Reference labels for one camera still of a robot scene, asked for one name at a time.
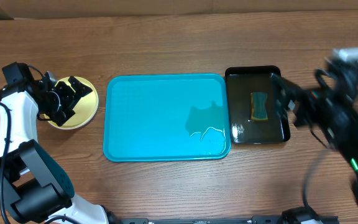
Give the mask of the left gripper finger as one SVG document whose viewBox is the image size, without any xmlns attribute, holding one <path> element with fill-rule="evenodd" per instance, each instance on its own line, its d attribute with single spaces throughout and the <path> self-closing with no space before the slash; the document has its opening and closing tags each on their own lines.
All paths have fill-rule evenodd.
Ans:
<svg viewBox="0 0 358 224">
<path fill-rule="evenodd" d="M 75 101 L 79 101 L 82 97 L 85 97 L 86 95 L 90 94 L 93 90 L 80 82 L 78 79 L 76 79 L 73 76 L 70 76 L 68 79 L 71 87 L 74 89 L 74 99 Z"/>
<path fill-rule="evenodd" d="M 57 126 L 63 126 L 72 116 L 75 115 L 74 103 L 64 103 L 58 107 L 56 112 L 50 114 L 50 119 Z"/>
</svg>

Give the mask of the lime green plate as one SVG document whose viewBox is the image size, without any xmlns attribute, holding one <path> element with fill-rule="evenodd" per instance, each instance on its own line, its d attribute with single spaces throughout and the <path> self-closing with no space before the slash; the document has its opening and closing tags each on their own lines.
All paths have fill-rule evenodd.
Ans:
<svg viewBox="0 0 358 224">
<path fill-rule="evenodd" d="M 95 116 L 98 106 L 99 106 L 99 96 L 98 92 L 94 85 L 85 78 L 75 77 L 79 82 L 90 87 L 92 89 L 91 93 L 88 93 L 85 97 L 82 97 L 79 102 L 73 108 L 75 114 L 66 121 L 62 126 L 58 126 L 53 121 L 48 121 L 50 125 L 55 128 L 63 130 L 77 129 L 82 126 L 85 126 L 89 123 Z"/>
</svg>

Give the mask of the green yellow sponge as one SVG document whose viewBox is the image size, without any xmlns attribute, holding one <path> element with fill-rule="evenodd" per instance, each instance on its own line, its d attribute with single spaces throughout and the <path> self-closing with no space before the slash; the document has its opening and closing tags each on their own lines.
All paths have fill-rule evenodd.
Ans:
<svg viewBox="0 0 358 224">
<path fill-rule="evenodd" d="M 264 92 L 252 92 L 250 94 L 250 119 L 252 121 L 266 121 L 268 120 L 268 113 L 266 110 L 268 94 Z"/>
</svg>

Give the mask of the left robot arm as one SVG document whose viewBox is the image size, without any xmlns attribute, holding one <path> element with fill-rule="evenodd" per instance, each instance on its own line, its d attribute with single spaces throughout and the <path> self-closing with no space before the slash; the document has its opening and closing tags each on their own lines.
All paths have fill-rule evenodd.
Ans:
<svg viewBox="0 0 358 224">
<path fill-rule="evenodd" d="M 0 89 L 0 211 L 8 222 L 120 223 L 113 212 L 75 193 L 62 167 L 38 142 L 41 114 L 61 126 L 93 89 L 70 76 L 57 82 L 50 73 L 36 80 L 28 69 L 5 69 Z"/>
</svg>

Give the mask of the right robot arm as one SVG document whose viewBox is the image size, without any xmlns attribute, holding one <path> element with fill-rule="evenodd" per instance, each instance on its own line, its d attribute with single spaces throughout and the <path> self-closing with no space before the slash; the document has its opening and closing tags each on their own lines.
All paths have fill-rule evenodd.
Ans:
<svg viewBox="0 0 358 224">
<path fill-rule="evenodd" d="M 354 100 L 358 95 L 358 73 L 324 72 L 315 75 L 319 88 L 302 89 L 298 85 L 276 75 L 272 84 L 278 88 L 277 113 L 286 117 L 292 103 L 296 103 L 296 127 L 318 126 L 327 140 L 325 148 L 338 151 L 352 167 L 356 177 L 352 192 L 358 205 L 358 111 Z"/>
</svg>

